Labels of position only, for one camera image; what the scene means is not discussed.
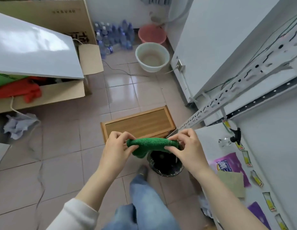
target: green towel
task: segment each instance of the green towel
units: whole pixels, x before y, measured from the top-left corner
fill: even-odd
[[[164,146],[174,146],[176,148],[179,147],[178,141],[162,138],[140,138],[135,140],[129,139],[126,144],[128,147],[132,145],[139,145],[139,147],[132,153],[138,158],[144,158],[149,151],[162,151],[170,153],[170,151],[164,149]]]

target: shoe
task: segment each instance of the shoe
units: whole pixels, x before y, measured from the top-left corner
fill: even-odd
[[[141,165],[137,171],[137,174],[143,175],[144,180],[147,181],[148,168],[145,165]]]

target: pink plastic basin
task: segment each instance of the pink plastic basin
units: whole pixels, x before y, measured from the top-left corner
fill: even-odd
[[[145,42],[155,42],[162,44],[166,41],[166,32],[154,24],[148,24],[142,26],[138,32],[139,38],[143,43]]]

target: blue jeans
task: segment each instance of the blue jeans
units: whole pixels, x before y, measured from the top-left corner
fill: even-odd
[[[103,230],[180,230],[157,192],[138,174],[130,183],[132,204],[120,206]]]

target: white plastic basin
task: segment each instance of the white plastic basin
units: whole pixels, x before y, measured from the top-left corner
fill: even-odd
[[[158,72],[169,62],[168,50],[155,42],[140,44],[135,50],[135,57],[141,68],[149,73]]]

